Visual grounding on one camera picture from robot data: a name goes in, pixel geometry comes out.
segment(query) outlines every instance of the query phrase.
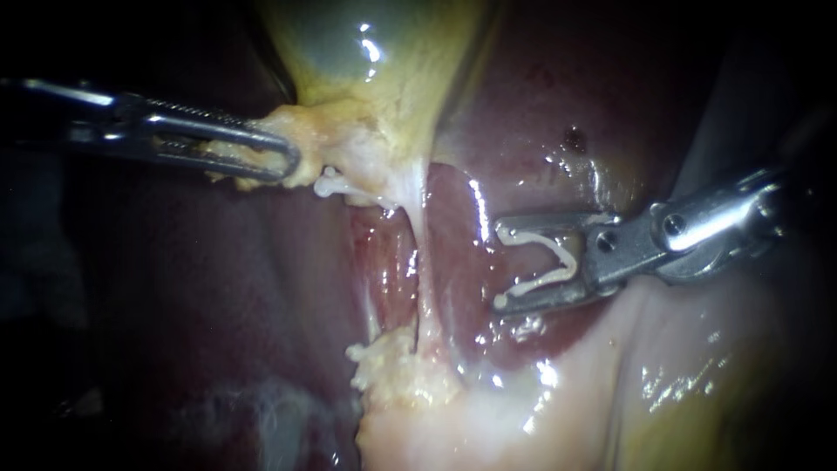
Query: forceps jaw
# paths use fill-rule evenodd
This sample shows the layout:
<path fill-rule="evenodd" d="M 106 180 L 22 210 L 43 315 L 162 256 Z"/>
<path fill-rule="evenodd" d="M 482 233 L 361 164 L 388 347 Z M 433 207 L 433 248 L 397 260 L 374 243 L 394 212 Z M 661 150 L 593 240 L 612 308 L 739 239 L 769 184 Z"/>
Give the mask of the forceps jaw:
<path fill-rule="evenodd" d="M 561 249 L 561 238 L 577 236 L 582 244 L 591 244 L 590 235 L 599 234 L 615 227 L 621 217 L 607 212 L 571 212 L 539 215 L 518 215 L 502 217 L 494 224 L 494 231 L 500 241 L 506 245 L 522 245 L 537 242 L 548 246 L 557 258 L 561 259 L 565 271 L 550 276 L 558 270 L 529 280 L 530 288 L 523 293 L 515 293 L 514 287 L 495 296 L 493 308 L 501 316 L 549 311 L 591 303 L 601 297 L 610 296 L 618 287 L 602 287 L 591 277 L 589 264 L 583 255 L 570 254 Z M 517 236 L 519 241 L 509 242 L 509 236 Z"/>
<path fill-rule="evenodd" d="M 693 195 L 651 204 L 627 222 L 615 215 L 598 220 L 577 215 L 503 218 L 497 227 L 507 232 L 581 232 L 585 247 L 572 277 L 543 290 L 507 296 L 509 301 L 495 303 L 494 309 L 505 316 L 572 307 L 610 296 L 636 275 L 656 276 L 668 284 L 715 276 L 736 259 L 764 253 L 781 236 L 783 210 L 777 200 L 786 178 L 783 169 L 758 168 Z M 568 229 L 565 221 L 579 225 Z"/>
<path fill-rule="evenodd" d="M 102 154 L 267 183 L 278 183 L 293 174 L 301 159 L 299 150 L 282 136 L 255 129 L 247 120 L 225 113 L 132 93 L 96 92 L 86 82 L 68 86 L 33 78 L 4 78 L 0 87 L 4 95 L 10 94 L 12 101 L 19 103 L 18 109 L 31 113 L 30 108 L 41 114 L 39 119 L 12 126 L 11 138 L 19 147 Z M 203 147 L 210 140 L 277 153 L 282 158 L 270 165 L 256 165 L 240 157 L 206 152 Z"/>

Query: shiny wet tissue surface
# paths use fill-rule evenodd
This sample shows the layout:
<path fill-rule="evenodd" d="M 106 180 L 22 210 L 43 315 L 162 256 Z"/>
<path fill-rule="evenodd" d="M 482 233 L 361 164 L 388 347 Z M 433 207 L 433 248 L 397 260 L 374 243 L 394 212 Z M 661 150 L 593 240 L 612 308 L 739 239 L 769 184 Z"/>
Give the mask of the shiny wet tissue surface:
<path fill-rule="evenodd" d="M 258 117 L 303 164 L 286 188 L 66 166 L 59 235 L 89 312 L 72 329 L 93 338 L 97 378 L 73 404 L 99 404 L 114 454 L 264 470 L 807 459 L 783 430 L 827 404 L 810 385 L 830 325 L 804 235 L 705 283 L 639 277 L 560 314 L 494 315 L 495 294 L 555 263 L 500 243 L 494 219 L 635 214 L 686 156 L 710 172 L 766 150 L 805 98 L 752 37 L 707 40 L 657 7 L 555 8 L 257 1 L 292 104 L 256 25 L 231 26 L 240 10 L 173 9 L 195 25 L 167 42 L 184 62 L 149 58 L 148 87 Z"/>

